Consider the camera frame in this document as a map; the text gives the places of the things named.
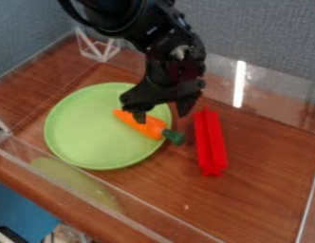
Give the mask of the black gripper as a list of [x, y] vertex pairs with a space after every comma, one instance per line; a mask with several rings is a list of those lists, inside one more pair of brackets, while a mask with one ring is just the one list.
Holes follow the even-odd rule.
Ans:
[[146, 49], [146, 71], [138, 85], [120, 97], [122, 110], [143, 124], [155, 105], [175, 103], [178, 115], [186, 116], [202, 94], [206, 51], [202, 47], [177, 47], [163, 53]]

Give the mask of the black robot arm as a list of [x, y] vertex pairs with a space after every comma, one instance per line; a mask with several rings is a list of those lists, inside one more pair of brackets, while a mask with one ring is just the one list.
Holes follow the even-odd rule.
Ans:
[[206, 86], [206, 49], [175, 9], [175, 0], [57, 0], [71, 18], [98, 33], [128, 41], [146, 55], [138, 85], [119, 100], [136, 122], [155, 105], [174, 103], [185, 116]]

